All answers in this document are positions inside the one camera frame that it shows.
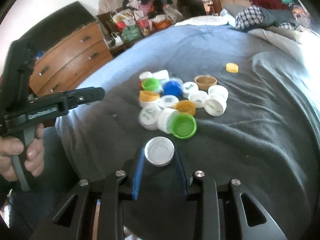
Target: wall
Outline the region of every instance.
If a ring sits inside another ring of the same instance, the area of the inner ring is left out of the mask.
[[[99,0],[17,0],[0,25],[0,73],[10,43],[58,9],[79,1],[94,16]]]

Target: plaid cloth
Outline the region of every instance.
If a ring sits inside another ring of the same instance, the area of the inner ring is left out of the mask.
[[[296,26],[293,23],[281,23],[279,28],[285,28],[285,29],[294,29]]]
[[[259,7],[252,5],[249,8],[238,13],[236,16],[236,27],[246,29],[255,25],[259,25],[264,20],[263,12]]]

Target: finger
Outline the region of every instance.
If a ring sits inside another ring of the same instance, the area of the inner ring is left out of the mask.
[[[24,166],[27,171],[36,170],[43,163],[44,151],[42,151],[33,161],[25,161]]]
[[[44,170],[44,163],[42,163],[38,168],[31,172],[34,177],[38,177]]]
[[[29,144],[27,148],[27,159],[29,161],[34,160],[40,152],[42,152],[43,149],[43,143],[42,139],[34,139],[32,143]]]
[[[44,126],[42,123],[38,124],[37,127],[36,127],[36,134],[35,134],[35,137],[37,139],[42,139],[43,137],[43,132],[44,132]]]
[[[6,172],[11,167],[10,157],[0,157],[0,172]]]
[[[0,137],[0,155],[19,155],[23,152],[23,143],[14,137]]]
[[[12,166],[10,166],[10,169],[8,171],[2,173],[2,176],[8,182],[12,182],[12,181],[17,181],[18,180],[18,178],[17,178]]]

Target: bed sheet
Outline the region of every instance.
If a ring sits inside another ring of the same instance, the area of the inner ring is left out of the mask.
[[[228,73],[228,62],[239,73]],[[137,120],[138,76],[162,69],[184,82],[216,77],[229,91],[225,113],[197,109],[197,132],[189,140],[145,130]],[[121,169],[138,147],[165,136],[192,170],[218,186],[240,179],[294,240],[313,218],[320,189],[319,108],[311,85],[305,67],[253,35],[228,26],[170,27],[85,80],[80,88],[101,86],[105,98],[73,109],[56,128],[78,174],[90,180]],[[138,201],[124,203],[125,225],[143,240],[192,239],[195,206],[182,201],[178,188],[172,165],[146,164]]]

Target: metal screw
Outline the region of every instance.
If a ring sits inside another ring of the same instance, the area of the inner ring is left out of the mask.
[[[87,186],[89,184],[89,181],[87,179],[81,179],[79,184],[80,184],[80,186]]]
[[[118,177],[122,177],[122,176],[125,175],[125,171],[123,171],[123,170],[116,171],[116,175],[117,175]]]
[[[239,179],[232,179],[231,183],[235,186],[239,186],[241,184],[241,181],[239,181]]]
[[[195,175],[196,175],[197,177],[203,177],[203,176],[204,176],[204,172],[203,172],[203,171],[196,171],[196,172],[195,172]]]

